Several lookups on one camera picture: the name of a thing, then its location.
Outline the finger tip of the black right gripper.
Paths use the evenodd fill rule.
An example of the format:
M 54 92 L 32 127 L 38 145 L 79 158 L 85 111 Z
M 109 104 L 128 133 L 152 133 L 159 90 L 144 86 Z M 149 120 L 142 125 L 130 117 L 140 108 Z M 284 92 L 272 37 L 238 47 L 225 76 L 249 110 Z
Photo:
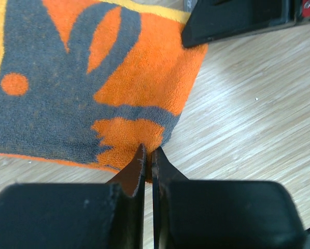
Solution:
M 197 1 L 182 31 L 182 44 L 191 48 L 294 24 L 295 1 Z

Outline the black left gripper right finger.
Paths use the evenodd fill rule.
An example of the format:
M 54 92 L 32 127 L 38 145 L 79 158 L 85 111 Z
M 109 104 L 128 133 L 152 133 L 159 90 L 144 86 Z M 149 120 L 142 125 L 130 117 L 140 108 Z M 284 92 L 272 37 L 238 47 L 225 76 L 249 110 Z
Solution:
M 155 248 L 303 248 L 288 191 L 273 181 L 192 180 L 151 156 Z

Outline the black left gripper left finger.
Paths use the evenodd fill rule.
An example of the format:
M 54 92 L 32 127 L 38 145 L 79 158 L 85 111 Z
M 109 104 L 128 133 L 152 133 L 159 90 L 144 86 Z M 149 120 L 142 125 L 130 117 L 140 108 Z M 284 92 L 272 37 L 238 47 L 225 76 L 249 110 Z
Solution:
M 146 149 L 104 184 L 9 185 L 0 248 L 142 248 Z

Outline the orange yellow grey giraffe towel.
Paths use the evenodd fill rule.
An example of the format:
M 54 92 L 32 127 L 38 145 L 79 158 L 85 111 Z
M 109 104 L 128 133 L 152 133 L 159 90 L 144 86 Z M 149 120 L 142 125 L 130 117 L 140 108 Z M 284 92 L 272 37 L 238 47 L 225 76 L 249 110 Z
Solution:
M 133 1 L 0 1 L 0 154 L 118 171 L 164 145 L 207 46 Z

